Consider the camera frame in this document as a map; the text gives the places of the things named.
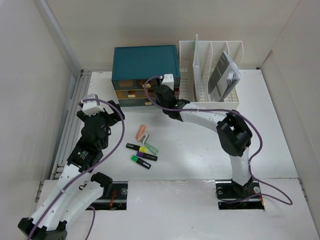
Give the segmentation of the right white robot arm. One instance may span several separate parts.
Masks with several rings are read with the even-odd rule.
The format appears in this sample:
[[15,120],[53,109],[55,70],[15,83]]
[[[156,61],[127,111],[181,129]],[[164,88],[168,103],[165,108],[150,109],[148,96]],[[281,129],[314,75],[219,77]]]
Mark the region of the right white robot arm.
[[193,123],[217,133],[222,149],[229,155],[232,169],[231,190],[236,198],[247,197],[252,177],[249,171],[249,146],[252,132],[236,113],[220,113],[199,108],[185,99],[177,99],[166,85],[153,90],[156,102],[171,119]]

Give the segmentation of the grey Canon setup guide booklet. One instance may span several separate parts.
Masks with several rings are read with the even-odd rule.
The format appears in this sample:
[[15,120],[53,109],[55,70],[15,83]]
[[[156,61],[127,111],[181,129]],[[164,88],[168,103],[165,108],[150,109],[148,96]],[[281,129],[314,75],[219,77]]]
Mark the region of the grey Canon setup guide booklet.
[[241,79],[239,67],[224,51],[215,66],[207,84],[211,102],[223,102]]

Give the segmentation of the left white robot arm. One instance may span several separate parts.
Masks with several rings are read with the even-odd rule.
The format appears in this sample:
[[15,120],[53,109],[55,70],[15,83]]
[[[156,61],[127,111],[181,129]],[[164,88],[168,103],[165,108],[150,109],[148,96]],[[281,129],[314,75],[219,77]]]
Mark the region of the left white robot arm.
[[29,240],[66,239],[71,225],[95,200],[111,195],[113,180],[92,171],[106,159],[103,150],[109,145],[111,126],[123,123],[125,116],[114,101],[106,102],[112,113],[102,103],[94,94],[79,103],[81,110],[76,115],[84,123],[80,139],[47,199],[18,224]]

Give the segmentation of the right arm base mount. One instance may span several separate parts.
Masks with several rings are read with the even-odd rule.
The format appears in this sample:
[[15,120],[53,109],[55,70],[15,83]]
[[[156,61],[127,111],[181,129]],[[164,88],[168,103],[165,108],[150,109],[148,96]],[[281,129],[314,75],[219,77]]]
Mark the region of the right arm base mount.
[[249,180],[241,186],[230,180],[215,182],[215,196],[219,210],[264,210],[261,188],[257,181]]

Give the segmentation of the clear mesh document pouch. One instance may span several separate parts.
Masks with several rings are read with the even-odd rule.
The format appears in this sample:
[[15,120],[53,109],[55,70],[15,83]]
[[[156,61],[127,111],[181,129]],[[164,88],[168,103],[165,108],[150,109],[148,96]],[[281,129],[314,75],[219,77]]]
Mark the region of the clear mesh document pouch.
[[195,35],[194,40],[194,54],[193,54],[193,79],[194,79],[194,93],[195,101],[200,102],[202,97],[202,84],[201,84],[201,67],[200,67],[200,56],[199,56],[199,37],[198,34]]

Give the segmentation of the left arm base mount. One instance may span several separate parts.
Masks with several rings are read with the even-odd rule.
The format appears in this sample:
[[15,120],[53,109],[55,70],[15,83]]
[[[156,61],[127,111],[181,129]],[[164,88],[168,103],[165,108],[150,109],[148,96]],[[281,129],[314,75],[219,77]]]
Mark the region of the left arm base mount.
[[96,211],[118,211],[127,209],[128,182],[114,181],[110,191],[90,204]]

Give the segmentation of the teal desktop drawer cabinet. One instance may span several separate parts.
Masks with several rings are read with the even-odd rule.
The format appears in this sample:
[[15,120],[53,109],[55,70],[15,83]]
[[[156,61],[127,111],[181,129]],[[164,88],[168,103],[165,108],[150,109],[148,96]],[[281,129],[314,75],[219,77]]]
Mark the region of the teal desktop drawer cabinet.
[[172,74],[174,94],[180,93],[180,62],[176,45],[147,45],[115,47],[111,82],[121,107],[150,106],[148,96],[155,102],[154,87],[160,80],[152,76]]

